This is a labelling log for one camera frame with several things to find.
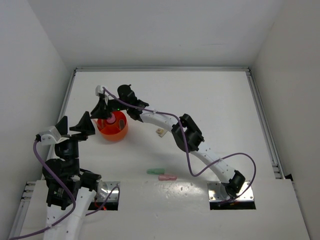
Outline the pink capped clear bottle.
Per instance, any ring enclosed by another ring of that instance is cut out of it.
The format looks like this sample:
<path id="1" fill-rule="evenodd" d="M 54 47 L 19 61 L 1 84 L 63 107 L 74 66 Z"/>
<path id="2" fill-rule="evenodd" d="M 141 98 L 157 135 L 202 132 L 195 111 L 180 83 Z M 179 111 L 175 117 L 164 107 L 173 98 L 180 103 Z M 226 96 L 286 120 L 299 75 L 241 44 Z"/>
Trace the pink capped clear bottle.
<path id="1" fill-rule="evenodd" d="M 108 125 L 112 125 L 116 122 L 116 120 L 116 116 L 112 114 L 111 117 L 107 118 L 105 121 Z"/>

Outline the beige white correction tape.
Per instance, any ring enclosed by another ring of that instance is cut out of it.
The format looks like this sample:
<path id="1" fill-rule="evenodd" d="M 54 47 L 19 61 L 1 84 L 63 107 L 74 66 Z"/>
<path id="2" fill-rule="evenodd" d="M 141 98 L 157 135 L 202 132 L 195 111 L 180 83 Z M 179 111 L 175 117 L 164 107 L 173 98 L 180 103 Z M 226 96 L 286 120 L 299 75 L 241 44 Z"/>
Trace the beige white correction tape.
<path id="1" fill-rule="evenodd" d="M 125 122 L 124 119 L 120 119 L 120 120 L 118 121 L 118 124 L 119 124 L 119 130 L 120 130 L 120 131 L 122 131 L 122 130 L 125 128 L 125 126 L 126 126 L 126 122 Z"/>

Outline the green highlighter marker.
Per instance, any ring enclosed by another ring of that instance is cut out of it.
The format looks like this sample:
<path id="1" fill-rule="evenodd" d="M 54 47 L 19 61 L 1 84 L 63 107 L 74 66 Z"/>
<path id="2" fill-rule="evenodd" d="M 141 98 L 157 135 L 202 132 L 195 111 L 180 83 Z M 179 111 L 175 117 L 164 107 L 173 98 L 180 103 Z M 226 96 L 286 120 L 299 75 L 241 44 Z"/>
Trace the green highlighter marker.
<path id="1" fill-rule="evenodd" d="M 149 168 L 146 170 L 148 175 L 163 175 L 165 173 L 164 168 Z"/>

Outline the pink lead refill tube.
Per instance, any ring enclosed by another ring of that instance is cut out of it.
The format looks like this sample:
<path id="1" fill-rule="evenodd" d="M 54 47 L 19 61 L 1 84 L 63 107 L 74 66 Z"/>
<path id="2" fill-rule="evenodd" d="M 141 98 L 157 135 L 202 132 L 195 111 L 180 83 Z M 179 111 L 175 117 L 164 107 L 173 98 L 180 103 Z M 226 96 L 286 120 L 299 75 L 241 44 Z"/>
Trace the pink lead refill tube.
<path id="1" fill-rule="evenodd" d="M 99 125 L 98 121 L 96 119 L 93 119 L 92 121 L 95 123 L 96 127 L 99 129 L 100 125 Z"/>

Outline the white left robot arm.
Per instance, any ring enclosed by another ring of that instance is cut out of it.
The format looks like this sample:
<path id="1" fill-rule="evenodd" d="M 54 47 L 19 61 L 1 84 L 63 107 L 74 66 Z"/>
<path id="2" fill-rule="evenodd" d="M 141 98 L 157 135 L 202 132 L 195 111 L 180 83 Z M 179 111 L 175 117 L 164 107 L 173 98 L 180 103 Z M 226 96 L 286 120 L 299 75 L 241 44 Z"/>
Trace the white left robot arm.
<path id="1" fill-rule="evenodd" d="M 68 126 L 64 116 L 55 126 L 40 133 L 44 146 L 53 146 L 56 158 L 45 161 L 42 174 L 47 192 L 45 240 L 77 240 L 86 212 L 98 192 L 101 175 L 80 169 L 79 142 L 95 134 L 90 114 Z"/>

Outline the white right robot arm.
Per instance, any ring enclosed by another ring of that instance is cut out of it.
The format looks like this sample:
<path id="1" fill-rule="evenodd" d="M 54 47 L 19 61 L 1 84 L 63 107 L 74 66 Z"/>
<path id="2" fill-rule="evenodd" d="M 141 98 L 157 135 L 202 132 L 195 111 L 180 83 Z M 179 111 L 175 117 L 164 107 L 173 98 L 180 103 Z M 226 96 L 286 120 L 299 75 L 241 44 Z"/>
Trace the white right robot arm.
<path id="1" fill-rule="evenodd" d="M 142 123 L 152 124 L 170 132 L 177 147 L 200 159 L 224 186 L 226 194 L 235 199 L 245 183 L 245 177 L 238 170 L 227 164 L 205 143 L 203 134 L 190 115 L 176 116 L 158 111 L 148 103 L 138 99 L 130 85 L 123 84 L 114 96 L 106 87 L 98 85 L 95 94 L 99 98 L 91 111 L 92 119 L 110 119 L 115 111 L 126 111 L 130 118 Z"/>

